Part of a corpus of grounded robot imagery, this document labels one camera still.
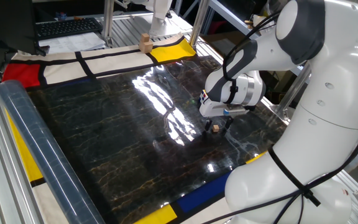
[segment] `blue stripe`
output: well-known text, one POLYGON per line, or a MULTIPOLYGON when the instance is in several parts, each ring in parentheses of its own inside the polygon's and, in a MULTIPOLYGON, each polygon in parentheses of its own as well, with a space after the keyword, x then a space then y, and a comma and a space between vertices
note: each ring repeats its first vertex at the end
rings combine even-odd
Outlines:
POLYGON ((207 202, 209 199, 217 196, 218 194, 224 192, 224 186, 226 185, 227 178, 231 172, 211 181, 203 186, 192 191, 188 195, 177 200, 180 208, 183 212, 190 212, 192 209, 201 205, 202 203, 207 202))

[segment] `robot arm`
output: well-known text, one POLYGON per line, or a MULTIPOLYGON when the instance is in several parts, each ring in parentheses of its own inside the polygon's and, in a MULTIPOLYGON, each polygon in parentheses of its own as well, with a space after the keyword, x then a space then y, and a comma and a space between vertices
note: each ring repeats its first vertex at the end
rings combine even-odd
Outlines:
POLYGON ((278 44, 275 32, 248 41, 227 61, 227 76, 223 68, 211 73, 205 83, 208 96, 201 100, 200 112, 205 117, 234 116, 241 106, 254 106, 265 95, 265 85, 256 70, 290 70, 296 65, 278 44), (227 104, 241 105, 235 111, 227 104))
MULTIPOLYGON (((226 182, 225 198, 233 211, 271 202, 298 189, 277 158, 302 185, 308 185, 337 173, 357 153, 358 4, 354 2, 290 1, 278 18, 275 33, 251 40, 234 54, 227 63, 227 77, 222 69, 208 77, 201 114, 236 115, 240 109, 234 110, 229 103, 244 111, 244 105, 256 104, 263 95, 263 88, 257 88, 263 86, 260 77, 250 71, 287 70, 305 60, 313 78, 282 137, 268 153, 234 169, 226 182)), ((345 189, 331 179, 310 189, 321 204, 306 202, 301 223, 346 223, 351 198, 345 189)), ((277 223, 282 212, 280 223, 296 223, 301 198, 240 213, 231 223, 277 223)))
POLYGON ((286 71, 313 58, 324 43, 324 17, 324 1, 288 4, 274 31, 248 41, 229 57, 226 77, 223 68, 209 75, 200 97, 201 114, 235 116, 246 112, 244 106, 255 106, 265 94, 264 83, 255 70, 286 71))

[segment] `paper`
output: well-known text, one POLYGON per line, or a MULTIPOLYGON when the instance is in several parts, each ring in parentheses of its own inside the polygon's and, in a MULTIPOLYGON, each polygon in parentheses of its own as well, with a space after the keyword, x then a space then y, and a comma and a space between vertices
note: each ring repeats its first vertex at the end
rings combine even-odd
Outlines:
POLYGON ((87 34, 41 40, 39 45, 41 47, 49 45, 49 54, 54 54, 99 49, 104 47, 105 42, 94 32, 90 32, 87 34))

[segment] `transparent tube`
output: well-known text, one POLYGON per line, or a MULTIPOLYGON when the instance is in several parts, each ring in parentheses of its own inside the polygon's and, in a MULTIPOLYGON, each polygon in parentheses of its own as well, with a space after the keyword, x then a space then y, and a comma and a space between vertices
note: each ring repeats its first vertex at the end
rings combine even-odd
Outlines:
POLYGON ((69 223, 104 223, 20 82, 0 84, 0 99, 69 223))

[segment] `red stripe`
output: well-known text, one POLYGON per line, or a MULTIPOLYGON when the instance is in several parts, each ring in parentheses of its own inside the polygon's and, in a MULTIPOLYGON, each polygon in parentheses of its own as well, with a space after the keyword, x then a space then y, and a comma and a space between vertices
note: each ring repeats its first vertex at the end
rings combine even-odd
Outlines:
POLYGON ((38 72, 40 65, 25 65, 19 63, 10 63, 7 65, 2 81, 17 80, 22 83, 24 88, 39 86, 38 72))

